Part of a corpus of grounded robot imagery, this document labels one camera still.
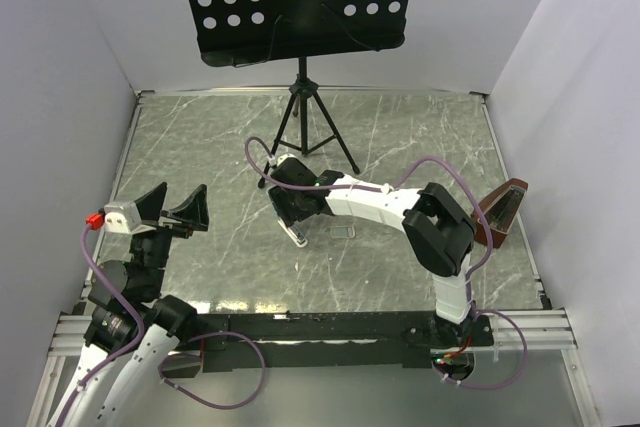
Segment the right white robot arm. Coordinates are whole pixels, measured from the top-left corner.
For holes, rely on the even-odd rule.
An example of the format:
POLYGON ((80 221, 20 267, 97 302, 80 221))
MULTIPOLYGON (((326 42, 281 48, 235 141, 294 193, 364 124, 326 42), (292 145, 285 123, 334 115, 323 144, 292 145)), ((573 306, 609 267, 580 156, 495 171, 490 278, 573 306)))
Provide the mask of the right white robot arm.
POLYGON ((475 226, 442 185, 396 189, 333 170, 317 176, 291 154, 272 160, 270 167, 274 186, 268 195, 278 224, 298 247, 307 244, 298 224, 314 215, 364 219, 404 233, 434 279, 438 337, 458 345, 470 335, 467 271, 475 226))

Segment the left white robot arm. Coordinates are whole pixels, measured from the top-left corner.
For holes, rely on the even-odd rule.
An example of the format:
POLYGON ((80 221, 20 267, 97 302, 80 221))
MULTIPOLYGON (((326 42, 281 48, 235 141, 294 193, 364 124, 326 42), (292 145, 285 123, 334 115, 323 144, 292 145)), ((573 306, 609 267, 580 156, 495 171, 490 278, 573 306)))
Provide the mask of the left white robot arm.
POLYGON ((89 263, 88 299, 95 308, 72 380, 48 423, 114 426, 150 370, 174 348, 192 345, 197 311, 161 294, 171 243, 209 227, 207 187, 196 187, 167 209, 166 183, 133 201, 114 201, 85 220, 85 232, 104 230, 130 239, 126 261, 89 263))

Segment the light blue stapler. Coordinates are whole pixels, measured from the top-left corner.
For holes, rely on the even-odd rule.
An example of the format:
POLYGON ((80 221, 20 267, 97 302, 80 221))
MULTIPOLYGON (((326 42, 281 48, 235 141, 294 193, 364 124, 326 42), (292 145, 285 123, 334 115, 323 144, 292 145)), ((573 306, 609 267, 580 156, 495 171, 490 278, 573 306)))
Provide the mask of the light blue stapler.
POLYGON ((296 225, 288 226, 282 218, 278 218, 277 222, 298 248, 304 248, 308 244, 306 236, 296 225))

